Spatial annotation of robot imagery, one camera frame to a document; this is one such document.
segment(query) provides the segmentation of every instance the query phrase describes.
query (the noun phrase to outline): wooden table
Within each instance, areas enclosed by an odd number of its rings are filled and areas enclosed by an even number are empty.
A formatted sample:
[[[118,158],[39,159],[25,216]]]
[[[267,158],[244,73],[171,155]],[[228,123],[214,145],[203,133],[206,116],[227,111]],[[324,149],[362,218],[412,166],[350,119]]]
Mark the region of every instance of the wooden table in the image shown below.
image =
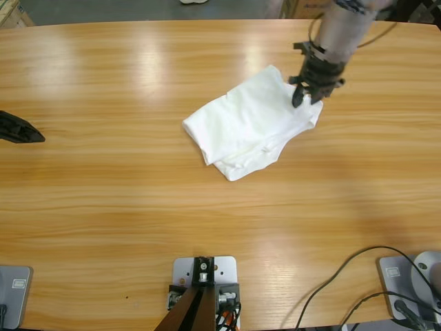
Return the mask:
[[[370,37],[390,23],[376,24]],[[0,141],[0,263],[31,265],[23,326],[152,330],[177,257],[234,255],[243,330],[292,327],[352,252],[441,250],[441,39],[401,23],[360,49],[315,130],[237,182],[204,165],[181,121],[274,64],[309,21],[157,21],[0,32],[0,109],[42,144]],[[351,263],[303,325],[339,323],[381,289]],[[384,298],[352,321],[387,319]]]

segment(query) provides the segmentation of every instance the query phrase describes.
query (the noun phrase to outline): folded towel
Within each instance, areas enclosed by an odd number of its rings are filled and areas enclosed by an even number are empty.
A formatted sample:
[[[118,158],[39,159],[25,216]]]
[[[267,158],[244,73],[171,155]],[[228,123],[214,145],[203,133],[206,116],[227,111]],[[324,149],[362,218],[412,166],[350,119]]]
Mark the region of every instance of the folded towel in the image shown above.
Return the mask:
[[[230,181],[277,161],[286,143],[316,126],[322,102],[291,104],[294,87],[268,66],[239,86],[203,106],[183,122],[202,151]]]

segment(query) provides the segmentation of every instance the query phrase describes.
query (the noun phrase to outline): metal bracket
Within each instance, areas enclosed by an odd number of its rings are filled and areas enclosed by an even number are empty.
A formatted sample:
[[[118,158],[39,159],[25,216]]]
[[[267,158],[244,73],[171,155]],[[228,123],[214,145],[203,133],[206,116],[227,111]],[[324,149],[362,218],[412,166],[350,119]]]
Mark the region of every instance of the metal bracket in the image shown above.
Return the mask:
[[[0,305],[6,306],[3,327],[16,329],[23,320],[32,268],[0,265]]]

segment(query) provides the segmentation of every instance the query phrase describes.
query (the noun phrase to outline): mounting plate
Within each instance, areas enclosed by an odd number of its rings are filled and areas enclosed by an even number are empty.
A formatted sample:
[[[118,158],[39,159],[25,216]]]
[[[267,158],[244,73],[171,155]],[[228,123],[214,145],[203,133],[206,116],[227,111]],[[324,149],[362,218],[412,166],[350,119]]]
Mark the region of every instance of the mounting plate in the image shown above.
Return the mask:
[[[5,329],[17,329],[24,316],[32,268],[0,265],[0,303],[7,306]]]
[[[434,264],[434,262],[428,262],[426,259],[424,259],[426,257],[425,253],[422,253],[417,257],[415,257],[415,255],[409,255],[409,258],[417,265],[420,271],[422,271],[426,278],[430,281],[430,278],[428,276],[430,275],[430,267]],[[423,270],[420,267],[422,261],[424,261],[429,266],[429,268],[427,267],[427,265],[425,266],[427,270]],[[417,274],[413,266],[409,263],[409,261],[407,261],[406,258],[383,257],[379,261],[379,266],[381,269],[383,285],[386,291],[396,292],[398,294],[405,295],[406,297],[410,297],[414,300],[426,301],[423,300],[421,296],[424,293],[424,296],[427,298],[427,290],[429,289],[429,287],[426,283],[422,282],[421,276]],[[389,302],[389,311],[395,319],[405,319],[404,315],[395,309],[394,304],[397,300],[404,301],[407,307],[412,310],[412,312],[414,312],[418,316],[423,317],[423,319],[435,323],[441,322],[438,315],[435,315],[434,313],[424,308],[418,307],[418,305],[414,302],[402,299],[400,297],[387,296],[387,301]],[[432,305],[433,309],[438,309],[433,297],[431,298],[430,302],[429,300],[427,300],[426,304]]]
[[[183,257],[174,260],[172,284],[176,286],[189,287],[193,279],[194,257]],[[237,266],[234,257],[214,257],[214,264],[217,265],[214,271],[216,284],[237,283]]]

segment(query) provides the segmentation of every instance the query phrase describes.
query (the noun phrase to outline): black cable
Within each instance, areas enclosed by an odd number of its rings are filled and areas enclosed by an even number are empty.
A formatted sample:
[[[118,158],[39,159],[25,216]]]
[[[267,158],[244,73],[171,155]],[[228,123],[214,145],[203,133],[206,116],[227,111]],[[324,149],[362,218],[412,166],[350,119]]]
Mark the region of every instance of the black cable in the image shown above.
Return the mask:
[[[355,257],[357,257],[358,255],[364,253],[364,252],[368,252],[370,250],[376,250],[379,248],[384,248],[387,250],[393,250],[394,252],[397,252],[399,254],[401,254],[418,272],[418,274],[420,274],[420,276],[422,277],[422,279],[424,280],[424,282],[430,287],[430,289],[432,290],[432,293],[435,297],[437,297],[438,300],[441,300],[438,296],[438,293],[435,291],[435,289],[433,288],[433,286],[429,283],[429,281],[426,279],[426,277],[424,277],[424,275],[422,274],[422,272],[418,269],[418,267],[415,265],[415,263],[403,252],[401,252],[400,250],[397,250],[396,248],[393,247],[389,247],[389,246],[373,246],[373,247],[368,247],[365,248],[364,250],[360,250],[357,253],[352,254],[349,258],[347,258],[345,260],[345,262],[343,262],[343,264],[338,268],[338,270],[331,276],[331,278],[329,278],[327,281],[325,281],[322,285],[320,285],[317,290],[315,290],[308,298],[308,300],[306,301],[305,305],[303,306],[302,312],[300,313],[300,316],[298,317],[297,320],[297,325],[294,328],[294,331],[298,331],[299,326],[300,326],[300,322],[302,321],[303,315],[306,312],[306,309],[309,305],[309,303],[311,302],[311,300],[317,295],[317,293],[319,293],[323,288],[325,288],[326,286],[328,286],[337,276],[338,274],[341,273],[341,271],[346,267],[346,265]]]
[[[402,294],[398,294],[398,293],[395,293],[395,292],[392,292],[392,291],[386,291],[386,292],[378,292],[378,293],[373,293],[373,294],[371,294],[371,295],[368,295],[367,297],[365,297],[365,298],[363,298],[363,299],[361,299],[352,309],[351,309],[351,311],[349,312],[349,314],[346,316],[346,318],[343,320],[343,322],[341,323],[341,325],[340,325],[340,327],[338,328],[338,330],[337,331],[341,331],[342,330],[342,328],[343,328],[343,326],[346,324],[346,322],[348,322],[348,320],[349,320],[349,318],[352,316],[352,314],[364,303],[364,302],[366,302],[366,301],[368,301],[369,299],[372,299],[372,298],[374,298],[374,297],[379,297],[380,295],[393,295],[393,296],[396,296],[396,297],[400,297],[400,298],[403,298],[403,299],[406,299],[406,300],[409,300],[409,301],[412,301],[412,302],[414,302],[414,303],[417,303],[418,305],[421,305],[422,307],[424,307],[424,308],[426,308],[426,309],[428,309],[428,310],[431,310],[432,312],[434,312],[434,313],[436,313],[436,314],[439,314],[439,315],[441,315],[441,312],[438,312],[437,310],[435,310],[435,309],[433,309],[430,305],[427,305],[427,304],[425,304],[425,303],[423,303],[423,302],[420,302],[420,301],[416,301],[415,299],[412,299],[412,298],[409,298],[409,297],[406,297],[405,295],[402,295]]]
[[[360,325],[359,323],[355,323],[355,324],[353,325],[351,331],[355,331],[356,328],[358,328],[359,325]]]
[[[231,331],[236,331],[237,322],[239,320],[240,311],[242,310],[242,304],[240,302],[237,303],[238,312],[236,314],[236,318],[231,322]]]
[[[319,20],[319,18],[321,18],[322,16],[323,16],[323,13],[319,14],[315,19],[313,19],[311,24],[309,24],[309,28],[308,28],[308,41],[314,47],[316,47],[316,46],[314,45],[314,42],[312,41],[312,36],[311,36],[312,35],[312,29],[314,28],[314,24],[316,23],[316,21]],[[386,34],[391,32],[397,25],[398,25],[398,22],[395,22],[395,23],[391,24],[391,26],[389,26],[385,31],[381,32],[378,36],[372,38],[369,41],[366,41],[365,43],[361,43],[360,45],[357,46],[357,48],[365,47],[365,46],[370,45],[371,43],[374,43],[375,41],[379,40],[379,38],[382,38]]]
[[[226,331],[234,331],[236,329],[241,310],[242,305],[240,302],[236,303],[235,305],[226,305],[225,308],[219,312],[218,317],[216,318],[216,331],[222,330],[222,328],[227,328]],[[223,314],[226,312],[228,312],[228,314],[224,317],[223,322],[219,324],[221,322]],[[232,320],[229,325],[226,325],[230,316],[232,317]]]
[[[217,325],[216,331],[220,331],[220,330],[222,330],[222,328],[223,328],[223,327],[225,326],[225,324],[227,323],[228,318],[229,318],[229,316],[230,316],[231,314],[234,314],[233,311],[230,311],[230,312],[228,313],[228,315],[224,317],[223,322],[222,322],[221,324]]]
[[[398,22],[395,22],[393,24],[391,24],[391,26],[389,26],[385,31],[381,32],[378,36],[372,38],[369,41],[366,41],[365,43],[362,43],[360,45],[357,46],[357,48],[361,48],[361,47],[365,47],[370,45],[371,43],[376,42],[377,40],[379,40],[379,38],[384,37],[386,34],[388,34],[389,32],[391,32],[396,26],[398,25]]]

